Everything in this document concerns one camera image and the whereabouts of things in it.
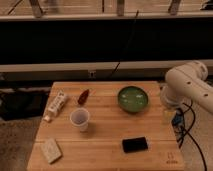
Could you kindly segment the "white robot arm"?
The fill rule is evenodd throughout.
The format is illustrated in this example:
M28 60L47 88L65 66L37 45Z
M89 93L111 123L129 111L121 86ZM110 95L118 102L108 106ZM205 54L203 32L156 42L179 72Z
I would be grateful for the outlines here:
M208 69L200 61L188 62L167 71L165 85L160 91L163 124L171 123L185 98L213 114L213 87L205 82L207 76Z

